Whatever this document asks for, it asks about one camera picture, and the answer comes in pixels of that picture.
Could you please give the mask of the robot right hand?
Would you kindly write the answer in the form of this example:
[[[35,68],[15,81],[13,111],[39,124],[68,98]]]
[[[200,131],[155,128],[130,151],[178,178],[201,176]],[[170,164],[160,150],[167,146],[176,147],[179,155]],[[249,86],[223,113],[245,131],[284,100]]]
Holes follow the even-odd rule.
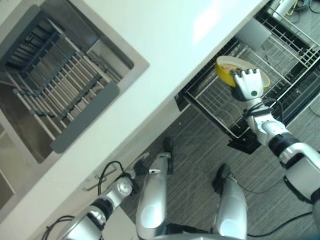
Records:
[[[259,69],[237,69],[229,73],[234,80],[235,87],[231,95],[240,102],[261,98],[263,95],[263,81]]]

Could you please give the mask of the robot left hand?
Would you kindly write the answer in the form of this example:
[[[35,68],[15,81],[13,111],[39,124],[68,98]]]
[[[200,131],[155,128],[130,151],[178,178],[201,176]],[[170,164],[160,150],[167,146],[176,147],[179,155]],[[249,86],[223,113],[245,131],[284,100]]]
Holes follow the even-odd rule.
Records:
[[[150,152],[145,152],[138,156],[133,163],[127,168],[127,172],[135,179],[137,176],[145,176],[148,174],[160,174],[161,170],[158,168],[147,167],[145,160],[150,156]]]

